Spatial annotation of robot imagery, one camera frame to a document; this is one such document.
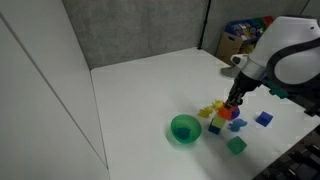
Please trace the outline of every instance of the blue cube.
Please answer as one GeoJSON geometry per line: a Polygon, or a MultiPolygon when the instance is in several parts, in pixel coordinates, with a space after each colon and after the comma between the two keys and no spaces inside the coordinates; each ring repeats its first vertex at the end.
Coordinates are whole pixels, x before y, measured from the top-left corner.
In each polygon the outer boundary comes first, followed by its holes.
{"type": "Polygon", "coordinates": [[[258,117],[258,119],[256,120],[256,122],[261,124],[264,127],[267,127],[268,124],[271,122],[272,118],[273,118],[272,115],[263,111],[258,117]]]}
{"type": "Polygon", "coordinates": [[[210,125],[208,131],[218,135],[220,133],[221,129],[216,126],[210,125]]]}

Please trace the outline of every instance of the white table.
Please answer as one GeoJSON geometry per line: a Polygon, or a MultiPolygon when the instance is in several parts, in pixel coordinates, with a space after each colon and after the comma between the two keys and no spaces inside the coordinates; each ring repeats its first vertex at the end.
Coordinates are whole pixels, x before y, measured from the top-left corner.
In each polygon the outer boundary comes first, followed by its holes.
{"type": "Polygon", "coordinates": [[[233,81],[219,75],[226,66],[195,48],[94,69],[92,78],[111,180],[251,179],[320,124],[303,108],[260,87],[247,93],[238,133],[207,131],[211,119],[196,116],[214,99],[226,100],[233,81]],[[274,116],[268,127],[254,119],[274,116]],[[192,146],[166,139],[171,120],[190,114],[203,132],[192,146]],[[226,143],[240,136],[247,148],[232,155],[226,143]]]}

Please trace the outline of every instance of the green cube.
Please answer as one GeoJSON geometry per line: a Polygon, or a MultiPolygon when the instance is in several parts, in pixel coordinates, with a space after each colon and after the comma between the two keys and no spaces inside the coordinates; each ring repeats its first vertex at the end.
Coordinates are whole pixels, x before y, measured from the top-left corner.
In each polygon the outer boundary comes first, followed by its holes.
{"type": "Polygon", "coordinates": [[[239,136],[237,136],[232,138],[228,142],[227,146],[233,154],[239,154],[247,147],[247,144],[239,136]]]}
{"type": "Polygon", "coordinates": [[[216,115],[212,119],[211,125],[219,128],[219,129],[222,129],[225,123],[226,123],[225,119],[222,119],[218,115],[216,115]]]}

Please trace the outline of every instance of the colorful toy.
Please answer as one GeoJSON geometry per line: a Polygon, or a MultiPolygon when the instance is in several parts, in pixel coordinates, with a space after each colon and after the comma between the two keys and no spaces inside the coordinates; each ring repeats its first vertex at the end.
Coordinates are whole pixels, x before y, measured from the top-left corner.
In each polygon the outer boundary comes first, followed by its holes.
{"type": "Polygon", "coordinates": [[[208,118],[210,114],[213,113],[213,111],[217,111],[223,106],[223,101],[221,100],[215,100],[215,102],[212,103],[212,106],[207,106],[203,109],[200,109],[198,112],[198,116],[202,118],[208,118]]]}
{"type": "Polygon", "coordinates": [[[247,147],[247,144],[239,136],[237,136],[232,138],[227,143],[227,146],[233,154],[239,154],[247,147]]]}
{"type": "Polygon", "coordinates": [[[208,118],[209,115],[210,113],[205,108],[199,110],[198,116],[202,118],[208,118]]]}
{"type": "Polygon", "coordinates": [[[231,113],[231,120],[236,119],[240,115],[240,109],[237,107],[234,111],[231,113]]]}
{"type": "Polygon", "coordinates": [[[221,100],[215,100],[213,103],[212,103],[212,107],[215,111],[218,111],[222,106],[223,106],[224,102],[221,101],[221,100]]]}
{"type": "Polygon", "coordinates": [[[226,120],[221,118],[218,113],[216,113],[216,115],[212,118],[208,131],[218,135],[225,123],[226,120]]]}
{"type": "Polygon", "coordinates": [[[232,120],[240,115],[240,109],[237,106],[231,107],[230,109],[221,107],[218,111],[218,114],[224,119],[232,120]]]}
{"type": "Polygon", "coordinates": [[[248,122],[242,120],[242,119],[236,119],[232,123],[229,124],[229,129],[232,132],[239,132],[240,127],[246,126],[248,122]]]}
{"type": "Polygon", "coordinates": [[[267,127],[268,124],[271,122],[272,118],[273,118],[272,115],[270,115],[270,114],[268,114],[268,113],[263,111],[260,114],[260,116],[257,118],[256,122],[261,124],[264,127],[267,127]]]}

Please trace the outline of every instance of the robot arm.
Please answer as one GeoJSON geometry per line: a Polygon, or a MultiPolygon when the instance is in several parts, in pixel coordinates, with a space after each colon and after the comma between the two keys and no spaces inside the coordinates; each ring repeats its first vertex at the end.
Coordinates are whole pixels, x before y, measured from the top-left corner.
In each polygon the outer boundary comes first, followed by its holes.
{"type": "Polygon", "coordinates": [[[234,55],[231,60],[241,64],[241,71],[226,108],[241,105],[245,93],[259,87],[263,80],[290,94],[311,93],[308,99],[320,107],[320,28],[316,19],[278,17],[251,54],[234,55]]]}

